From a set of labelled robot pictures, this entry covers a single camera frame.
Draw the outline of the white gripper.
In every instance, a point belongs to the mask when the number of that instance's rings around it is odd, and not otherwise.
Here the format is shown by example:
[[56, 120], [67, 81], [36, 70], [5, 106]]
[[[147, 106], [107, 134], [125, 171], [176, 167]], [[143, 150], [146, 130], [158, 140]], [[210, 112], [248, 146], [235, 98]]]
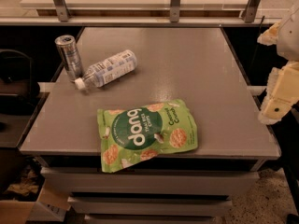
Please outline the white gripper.
[[276, 22], [259, 35], [257, 42], [276, 45], [279, 56], [289, 60], [281, 69], [274, 67], [268, 77], [266, 95], [258, 120], [272, 125], [299, 101], [299, 4], [294, 4], [281, 22]]

